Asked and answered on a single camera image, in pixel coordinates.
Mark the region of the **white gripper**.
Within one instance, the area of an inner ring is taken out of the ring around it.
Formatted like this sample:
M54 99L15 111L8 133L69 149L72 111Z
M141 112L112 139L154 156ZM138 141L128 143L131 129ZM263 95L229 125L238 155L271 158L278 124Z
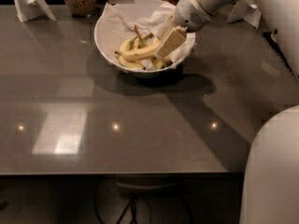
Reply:
M179 0L174 15L170 15L157 31L156 36L162 42L154 56L158 59L166 58L186 41L187 32L200 31L210 20L211 18L203 9L200 0Z

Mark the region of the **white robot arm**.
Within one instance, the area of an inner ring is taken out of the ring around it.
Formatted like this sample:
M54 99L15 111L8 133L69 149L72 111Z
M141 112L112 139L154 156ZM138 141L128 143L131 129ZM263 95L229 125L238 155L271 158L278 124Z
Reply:
M174 17L157 36L162 59L178 47L168 29L202 29L221 7L238 0L179 0ZM254 0L292 71L299 73L299 0ZM299 108L268 120L250 148L244 176L239 224L299 224Z

